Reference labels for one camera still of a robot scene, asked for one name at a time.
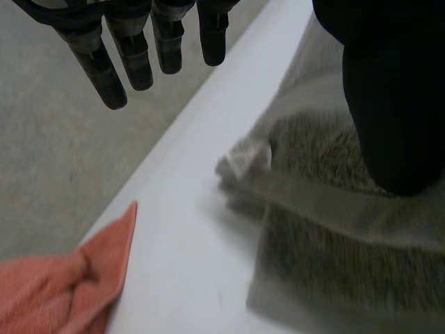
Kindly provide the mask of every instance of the fuzzy towel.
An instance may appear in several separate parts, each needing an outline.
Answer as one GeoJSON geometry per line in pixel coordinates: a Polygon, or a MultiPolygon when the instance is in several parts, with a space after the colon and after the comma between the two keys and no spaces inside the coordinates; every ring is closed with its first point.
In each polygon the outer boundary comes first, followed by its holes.
{"type": "Polygon", "coordinates": [[[0,333],[103,333],[124,286],[136,207],[71,255],[0,263],[0,333]]]}
{"type": "Polygon", "coordinates": [[[342,51],[312,17],[277,96],[218,164],[237,196],[267,203],[250,303],[307,334],[443,333],[445,181],[407,199],[371,179],[342,51]]]}

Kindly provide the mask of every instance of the red cloth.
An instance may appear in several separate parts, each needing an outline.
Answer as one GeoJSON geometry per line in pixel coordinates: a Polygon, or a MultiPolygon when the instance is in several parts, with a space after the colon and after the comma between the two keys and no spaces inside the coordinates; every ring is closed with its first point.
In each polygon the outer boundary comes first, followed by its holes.
{"type": "Polygon", "coordinates": [[[136,208],[71,255],[0,263],[0,333],[103,333],[124,287],[136,208]]]}

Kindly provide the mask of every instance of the black object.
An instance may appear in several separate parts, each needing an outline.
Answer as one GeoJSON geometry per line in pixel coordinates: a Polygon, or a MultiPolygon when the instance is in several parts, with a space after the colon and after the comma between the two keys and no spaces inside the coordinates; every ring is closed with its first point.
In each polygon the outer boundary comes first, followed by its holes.
{"type": "Polygon", "coordinates": [[[152,23],[159,65],[165,74],[182,68],[181,42],[184,27],[181,20],[195,5],[195,0],[153,0],[152,23]]]}
{"type": "MultiPolygon", "coordinates": [[[[105,105],[119,109],[127,95],[102,42],[102,17],[119,51],[135,90],[153,85],[144,26],[151,14],[159,65],[166,74],[182,67],[181,20],[195,0],[13,0],[35,21],[52,26],[70,46],[105,105]]],[[[225,57],[227,13],[239,0],[199,2],[202,51],[206,63],[219,65],[225,57]]]]}
{"type": "Polygon", "coordinates": [[[102,23],[81,30],[56,29],[70,46],[102,101],[110,109],[127,104],[127,94],[102,42],[102,23]]]}
{"type": "Polygon", "coordinates": [[[148,44],[143,31],[152,3],[151,0],[142,2],[145,6],[136,10],[127,6],[128,1],[124,5],[110,3],[105,10],[106,23],[118,48],[130,84],[135,90],[147,90],[153,86],[148,44]]]}
{"type": "Polygon", "coordinates": [[[372,178],[421,193],[445,166],[445,3],[314,0],[314,10],[345,46],[344,92],[372,178]]]}
{"type": "Polygon", "coordinates": [[[197,0],[202,55],[209,66],[218,66],[225,59],[225,32],[229,26],[228,12],[238,2],[239,0],[197,0]]]}

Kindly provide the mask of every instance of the gray floor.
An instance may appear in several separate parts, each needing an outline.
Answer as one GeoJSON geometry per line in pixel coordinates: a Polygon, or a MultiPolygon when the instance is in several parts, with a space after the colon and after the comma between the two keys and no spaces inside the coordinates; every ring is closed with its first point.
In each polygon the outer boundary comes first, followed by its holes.
{"type": "MultiPolygon", "coordinates": [[[[266,2],[242,0],[233,9],[229,47],[266,2]]],[[[195,9],[184,26],[184,66],[172,77],[161,74],[151,24],[145,28],[155,84],[142,93],[130,88],[105,29],[129,98],[110,111],[49,27],[0,3],[0,260],[78,244],[211,72],[195,9]]]]}

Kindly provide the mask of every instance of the white surface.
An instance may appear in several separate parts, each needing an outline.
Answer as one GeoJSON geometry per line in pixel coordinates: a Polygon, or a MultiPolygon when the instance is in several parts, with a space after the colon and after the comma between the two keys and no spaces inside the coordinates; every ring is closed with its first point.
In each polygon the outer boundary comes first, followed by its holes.
{"type": "Polygon", "coordinates": [[[88,234],[139,202],[108,334],[288,333],[245,308],[259,226],[225,207],[214,167],[272,100],[311,10],[270,1],[88,234]]]}

